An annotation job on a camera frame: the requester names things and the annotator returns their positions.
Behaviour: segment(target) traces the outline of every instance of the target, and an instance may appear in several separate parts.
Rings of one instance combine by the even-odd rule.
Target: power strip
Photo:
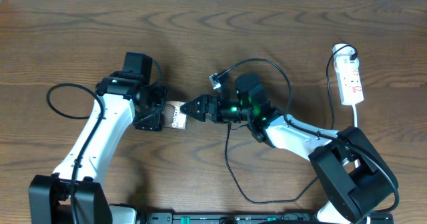
[[[345,46],[341,43],[334,46],[332,52]],[[352,47],[345,47],[334,55],[334,69],[340,90],[341,104],[355,105],[364,100],[362,83],[359,75],[359,58],[351,60],[350,56],[356,52]]]

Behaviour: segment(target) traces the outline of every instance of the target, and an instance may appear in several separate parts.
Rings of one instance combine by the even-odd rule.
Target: wood grain surface
[[[427,1],[425,0],[3,0],[0,4],[0,223],[29,223],[27,188],[66,156],[85,121],[52,112],[45,94],[71,82],[94,89],[121,69],[126,51],[144,52],[163,71],[168,99],[213,93],[208,80],[250,57],[271,59],[294,88],[292,114],[320,127],[331,121],[325,67],[336,43],[356,46],[365,101],[359,125],[400,183],[396,223],[427,222]],[[264,63],[232,73],[259,73],[283,107],[283,77]],[[157,77],[153,72],[152,79]],[[336,127],[352,124],[331,70]],[[70,115],[93,105],[73,89],[54,92]],[[111,162],[110,203],[176,212],[315,210],[327,201],[316,183],[298,202],[252,205],[224,163],[226,126],[189,120],[185,131],[130,127]],[[234,131],[230,165],[252,199],[295,197],[314,178],[312,166],[288,151]],[[391,205],[393,198],[381,207]]]

